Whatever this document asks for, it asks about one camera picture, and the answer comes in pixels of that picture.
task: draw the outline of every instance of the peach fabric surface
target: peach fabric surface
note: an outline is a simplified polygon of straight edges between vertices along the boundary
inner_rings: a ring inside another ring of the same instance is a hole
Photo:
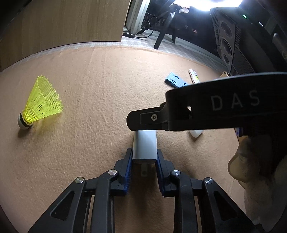
[[[191,60],[156,50],[94,47],[52,52],[0,73],[0,205],[19,233],[25,233],[78,176],[98,177],[133,146],[126,126],[132,110],[156,107],[171,89],[170,72],[191,83],[220,74]],[[64,111],[20,131],[17,117],[39,75],[59,93]],[[158,148],[191,177],[212,177],[244,209],[244,190],[227,171],[238,147],[234,129],[157,132]],[[116,232],[173,232],[174,199],[163,198],[155,167],[148,177],[134,166],[130,192],[115,199]]]

